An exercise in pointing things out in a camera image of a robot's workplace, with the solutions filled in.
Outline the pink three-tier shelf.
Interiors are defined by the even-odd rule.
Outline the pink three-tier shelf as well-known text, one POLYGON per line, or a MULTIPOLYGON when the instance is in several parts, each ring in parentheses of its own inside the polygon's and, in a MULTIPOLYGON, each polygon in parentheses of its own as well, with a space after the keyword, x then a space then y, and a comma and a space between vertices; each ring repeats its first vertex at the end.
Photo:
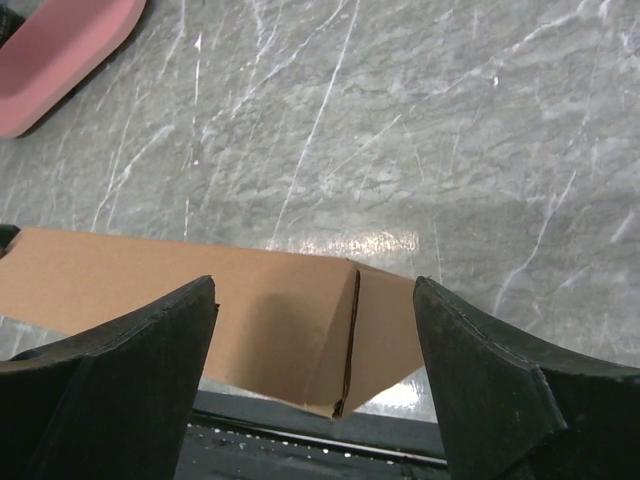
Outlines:
POLYGON ((131 34, 145 0, 43 2, 1 47, 1 136, 29 130, 131 34))

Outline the brown cardboard box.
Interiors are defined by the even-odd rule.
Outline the brown cardboard box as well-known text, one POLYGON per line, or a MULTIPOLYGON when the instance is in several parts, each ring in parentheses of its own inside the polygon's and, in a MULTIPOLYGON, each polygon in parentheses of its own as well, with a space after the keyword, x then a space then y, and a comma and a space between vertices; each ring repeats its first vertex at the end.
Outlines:
POLYGON ((413 281, 346 258, 25 227, 1 312, 76 334, 201 276, 219 306, 207 378, 339 418, 423 364, 413 281))

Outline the black labelled can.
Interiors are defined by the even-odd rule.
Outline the black labelled can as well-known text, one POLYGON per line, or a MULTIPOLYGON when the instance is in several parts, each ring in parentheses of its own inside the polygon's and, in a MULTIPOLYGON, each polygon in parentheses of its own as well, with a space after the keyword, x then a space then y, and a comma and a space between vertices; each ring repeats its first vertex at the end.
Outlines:
POLYGON ((0 4, 0 47, 2 47, 24 24, 25 18, 9 8, 6 4, 0 4))

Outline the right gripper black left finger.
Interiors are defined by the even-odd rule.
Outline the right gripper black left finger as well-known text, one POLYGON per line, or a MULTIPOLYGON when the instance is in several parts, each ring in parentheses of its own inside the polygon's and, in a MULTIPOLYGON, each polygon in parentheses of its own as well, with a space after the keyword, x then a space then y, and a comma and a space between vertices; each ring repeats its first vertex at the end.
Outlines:
POLYGON ((5 479, 170 479, 212 339, 208 276, 1 364, 5 479))

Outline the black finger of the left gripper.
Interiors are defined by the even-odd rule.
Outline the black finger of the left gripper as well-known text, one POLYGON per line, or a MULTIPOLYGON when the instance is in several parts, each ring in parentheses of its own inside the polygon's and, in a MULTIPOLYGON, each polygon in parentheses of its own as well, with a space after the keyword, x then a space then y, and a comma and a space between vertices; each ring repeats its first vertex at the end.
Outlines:
POLYGON ((15 225, 0 225, 0 258, 2 258, 9 250, 11 242, 20 233, 20 228, 15 225))

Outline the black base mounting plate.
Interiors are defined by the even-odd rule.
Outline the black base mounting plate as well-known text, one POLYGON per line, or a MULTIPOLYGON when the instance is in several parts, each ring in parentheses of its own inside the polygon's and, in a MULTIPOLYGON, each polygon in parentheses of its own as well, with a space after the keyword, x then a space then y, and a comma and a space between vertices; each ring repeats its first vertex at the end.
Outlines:
POLYGON ((270 400, 198 392, 178 479, 447 479, 436 424, 330 420, 270 400))

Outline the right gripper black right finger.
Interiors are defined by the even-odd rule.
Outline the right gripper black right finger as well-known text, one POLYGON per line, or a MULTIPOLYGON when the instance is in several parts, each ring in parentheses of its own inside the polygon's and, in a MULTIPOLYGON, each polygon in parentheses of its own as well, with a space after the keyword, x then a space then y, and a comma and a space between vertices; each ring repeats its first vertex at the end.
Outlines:
POLYGON ((455 479, 635 479, 639 371, 499 320, 436 281, 413 304, 455 479))

